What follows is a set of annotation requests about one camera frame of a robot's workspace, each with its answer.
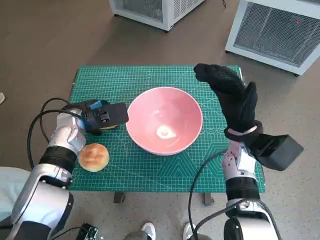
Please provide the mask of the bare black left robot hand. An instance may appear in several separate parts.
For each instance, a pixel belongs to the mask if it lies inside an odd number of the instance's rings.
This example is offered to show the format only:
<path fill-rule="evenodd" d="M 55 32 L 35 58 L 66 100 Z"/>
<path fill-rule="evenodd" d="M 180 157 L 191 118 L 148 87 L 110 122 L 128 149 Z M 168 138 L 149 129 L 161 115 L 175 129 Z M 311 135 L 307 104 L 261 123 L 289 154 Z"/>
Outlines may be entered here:
<path fill-rule="evenodd" d="M 99 135 L 101 131 L 109 130 L 129 121 L 127 107 L 124 102 L 109 103 L 107 100 L 86 102 L 82 112 L 85 131 Z"/>

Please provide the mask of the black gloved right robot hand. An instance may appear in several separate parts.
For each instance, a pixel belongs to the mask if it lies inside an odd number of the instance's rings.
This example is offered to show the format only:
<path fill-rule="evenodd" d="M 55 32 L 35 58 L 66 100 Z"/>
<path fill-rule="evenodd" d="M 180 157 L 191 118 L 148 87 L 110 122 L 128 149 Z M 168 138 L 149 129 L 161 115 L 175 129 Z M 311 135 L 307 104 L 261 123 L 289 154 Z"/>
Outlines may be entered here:
<path fill-rule="evenodd" d="M 245 85 L 233 70 L 217 64 L 198 63 L 193 71 L 216 94 L 228 128 L 244 133 L 255 126 L 258 94 L 254 82 Z"/>

